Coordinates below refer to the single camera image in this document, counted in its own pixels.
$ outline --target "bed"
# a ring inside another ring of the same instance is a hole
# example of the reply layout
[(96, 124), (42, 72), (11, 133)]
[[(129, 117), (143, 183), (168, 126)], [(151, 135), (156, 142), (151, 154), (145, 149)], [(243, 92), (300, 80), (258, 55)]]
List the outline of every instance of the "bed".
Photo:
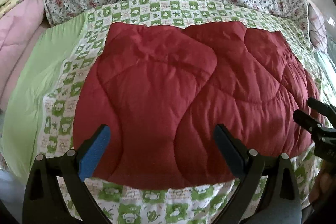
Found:
[[(77, 96), (90, 67), (104, 49), (109, 25), (115, 22), (185, 28), (207, 22), (240, 21), (250, 28), (279, 30), (312, 75), (321, 101), (335, 104), (333, 85), (314, 58), (306, 0), (43, 1), (48, 21), (54, 27), (38, 39), (11, 92), (0, 139), (1, 154), (22, 182), (27, 180), (38, 153), (59, 156), (73, 147)], [(53, 109), (60, 101), (64, 102), (60, 107), (63, 111), (56, 119)], [(312, 144), (292, 158), (303, 208), (309, 204), (308, 194), (320, 169), (320, 160), (313, 151)], [(59, 183), (70, 213), (79, 217), (64, 182), (59, 179)], [(238, 181), (168, 190), (140, 190), (97, 178), (85, 183), (113, 223), (196, 224), (211, 223), (234, 193)], [(265, 183), (263, 178), (245, 217), (255, 211)], [(125, 213), (133, 213), (131, 222), (122, 217)]]

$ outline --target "green leaf print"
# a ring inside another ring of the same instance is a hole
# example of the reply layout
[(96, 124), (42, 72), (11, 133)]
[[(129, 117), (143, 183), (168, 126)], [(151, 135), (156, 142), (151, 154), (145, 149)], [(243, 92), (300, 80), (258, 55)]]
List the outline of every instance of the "green leaf print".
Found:
[(148, 4), (149, 0), (139, 0), (140, 5)]
[(73, 96), (79, 95), (80, 92), (81, 92), (81, 90), (82, 90), (83, 85), (84, 85), (84, 81), (83, 82), (74, 83), (71, 86), (70, 96), (73, 97)]
[(265, 185), (266, 185), (266, 181), (267, 179), (266, 178), (262, 178), (257, 186), (257, 189), (252, 197), (252, 200), (253, 201), (257, 201), (261, 195), (263, 194), (263, 191), (264, 191), (264, 188), (265, 188)]
[(148, 218), (148, 222), (153, 222), (157, 220), (159, 216), (161, 216), (161, 215), (158, 215), (155, 210), (147, 212), (146, 215)]
[(217, 11), (221, 16), (227, 16), (226, 11), (221, 10), (221, 11)]
[(226, 195), (217, 195), (214, 196), (213, 199), (210, 201), (210, 208), (209, 213), (214, 214), (217, 211), (223, 210), (227, 203)]
[(46, 121), (45, 121), (45, 126), (44, 126), (44, 133), (45, 134), (50, 134), (50, 127), (51, 127), (51, 117), (47, 116)]
[(159, 2), (150, 3), (149, 6), (151, 8), (151, 12), (157, 12), (157, 11), (160, 10), (160, 3)]
[(189, 220), (188, 224), (206, 224), (207, 220), (206, 218), (202, 218), (202, 219), (194, 219), (194, 220)]
[(187, 217), (187, 203), (174, 203), (166, 205), (166, 223), (176, 223)]
[(77, 48), (75, 54), (80, 54), (80, 53), (82, 52), (83, 49), (84, 49), (84, 45), (80, 45), (80, 46), (78, 46), (78, 48)]
[(184, 26), (184, 22), (183, 22), (183, 19), (182, 18), (176, 18), (176, 19), (173, 19), (173, 24), (175, 26)]
[(64, 64), (63, 73), (68, 73), (68, 72), (70, 71), (70, 69), (71, 69), (71, 64), (72, 64), (72, 62), (66, 62), (66, 63)]
[(98, 35), (94, 35), (94, 36), (90, 37), (89, 40), (88, 40), (88, 43), (94, 42), (97, 39), (97, 37), (98, 37)]
[(95, 60), (94, 57), (84, 59), (82, 65), (81, 65), (81, 69), (89, 66), (93, 62), (93, 60)]
[(73, 210), (75, 212), (76, 216), (79, 216), (79, 213), (77, 212), (77, 209), (75, 208), (72, 200), (67, 200), (67, 206), (70, 210)]
[(302, 185), (304, 185), (307, 181), (307, 173), (305, 170), (304, 166), (299, 166), (298, 169), (295, 170), (294, 172), (295, 177), (296, 177), (296, 182), (298, 184), (299, 187), (301, 187)]
[(241, 14), (241, 12), (239, 12), (239, 11), (235, 11), (235, 14), (236, 14), (237, 17), (243, 17), (243, 15)]
[(122, 185), (103, 182), (103, 189), (98, 193), (98, 198), (106, 201), (119, 202), (122, 190)]
[(124, 205), (120, 204), (118, 209), (118, 224), (140, 224), (141, 205)]
[(90, 22), (94, 22), (95, 20), (95, 14), (94, 13), (91, 13), (91, 14), (88, 14), (87, 15), (87, 21), (90, 23)]
[(161, 17), (162, 17), (163, 19), (171, 18), (170, 11), (162, 11), (162, 12), (161, 12)]
[(73, 117), (62, 117), (58, 133), (60, 135), (69, 135), (72, 128)]
[(87, 32), (84, 38), (89, 38), (91, 34), (92, 34), (92, 31)]
[(195, 24), (203, 24), (203, 19), (202, 18), (194, 18)]
[(104, 215), (107, 216), (107, 218), (109, 218), (110, 220), (112, 220), (112, 213), (110, 213), (111, 210), (106, 210), (106, 208), (103, 209), (103, 213)]
[(181, 11), (182, 17), (189, 18), (191, 17), (191, 12), (190, 11)]
[(205, 209), (201, 207), (197, 207), (196, 209), (192, 209), (192, 212), (194, 212), (194, 216), (196, 216), (200, 213), (205, 213)]
[(212, 197), (213, 186), (212, 185), (201, 185), (193, 187), (191, 192), (191, 200), (204, 200), (206, 198)]
[(232, 10), (232, 5), (231, 4), (224, 4), (224, 8), (227, 10)]
[(190, 10), (198, 10), (198, 3), (197, 1), (189, 1)]
[(171, 10), (180, 10), (180, 2), (179, 1), (171, 1), (170, 2)]
[(102, 19), (101, 20), (97, 20), (96, 24), (94, 25), (94, 28), (98, 29), (98, 28), (100, 28), (102, 26), (102, 24), (103, 24), (103, 20)]
[(56, 100), (52, 108), (52, 111), (51, 111), (52, 114), (57, 117), (62, 116), (64, 113), (64, 109), (65, 109), (64, 105), (65, 105), (65, 101)]
[(208, 3), (207, 3), (207, 6), (208, 6), (208, 10), (209, 10), (209, 11), (216, 10), (216, 6), (215, 6), (215, 3), (214, 3), (214, 2), (208, 2)]
[(54, 154), (56, 152), (56, 147), (57, 147), (57, 137), (50, 136), (47, 145), (48, 153)]
[(120, 21), (121, 13), (115, 13), (112, 15), (112, 22)]
[(110, 28), (110, 26), (103, 26), (103, 27), (101, 28), (100, 32), (106, 32), (106, 31), (109, 30), (109, 28)]
[(201, 11), (202, 17), (210, 17), (210, 14), (208, 11)]
[(128, 1), (123, 1), (121, 4), (120, 4), (120, 8), (122, 10), (127, 10), (129, 8), (129, 2)]
[(164, 190), (161, 191), (153, 191), (153, 190), (144, 190), (142, 192), (142, 199), (144, 203), (156, 204), (156, 203), (164, 203), (166, 198), (166, 192)]
[(140, 15), (140, 7), (131, 8), (131, 17)]
[(93, 44), (92, 48), (102, 47), (103, 45), (104, 45), (104, 39), (100, 39)]
[(104, 17), (107, 17), (107, 16), (110, 16), (111, 15), (111, 7), (110, 6), (107, 6), (105, 8), (103, 8), (103, 15)]
[(311, 158), (313, 155), (314, 155), (314, 150), (311, 149), (311, 150), (307, 153), (307, 155), (306, 155), (306, 157), (304, 158), (304, 160), (310, 160), (310, 158)]
[(140, 22), (149, 20), (149, 14), (140, 15)]
[(151, 21), (151, 26), (156, 26), (156, 25), (161, 25), (161, 19), (160, 20), (152, 20)]
[(56, 98), (56, 96), (61, 92), (62, 88), (55, 89), (53, 93), (49, 93), (48, 97)]
[(63, 80), (63, 84), (68, 85), (74, 81), (76, 73), (72, 72), (67, 75), (67, 77)]

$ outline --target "pink blanket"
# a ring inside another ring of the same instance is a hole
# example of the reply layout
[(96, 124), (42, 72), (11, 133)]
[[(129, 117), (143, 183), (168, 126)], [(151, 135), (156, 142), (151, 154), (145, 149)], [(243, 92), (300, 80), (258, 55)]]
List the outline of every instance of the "pink blanket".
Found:
[(44, 15), (43, 0), (24, 0), (0, 19), (0, 107), (5, 110), (12, 89), (26, 62), (16, 69), (12, 87), (4, 90), (16, 64), (34, 33), (40, 26)]

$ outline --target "red quilted blanket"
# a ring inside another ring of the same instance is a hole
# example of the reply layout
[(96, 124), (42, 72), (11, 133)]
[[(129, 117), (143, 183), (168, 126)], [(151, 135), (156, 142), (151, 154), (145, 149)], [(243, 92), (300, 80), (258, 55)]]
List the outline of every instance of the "red quilted blanket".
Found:
[(114, 23), (82, 88), (73, 142), (107, 124), (111, 142), (94, 175), (117, 184), (220, 183), (232, 175), (212, 139), (216, 124), (263, 155), (293, 157), (311, 143), (292, 118), (310, 113), (310, 96), (319, 98), (314, 81), (281, 32)]

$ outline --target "pillow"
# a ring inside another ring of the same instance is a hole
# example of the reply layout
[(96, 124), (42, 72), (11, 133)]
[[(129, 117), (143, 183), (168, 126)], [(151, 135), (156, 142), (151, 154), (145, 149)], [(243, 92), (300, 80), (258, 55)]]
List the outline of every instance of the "pillow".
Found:
[(308, 17), (311, 43), (318, 51), (327, 53), (327, 32), (324, 17), (312, 2), (308, 5)]
[(0, 98), (43, 15), (43, 0), (24, 0), (0, 19)]

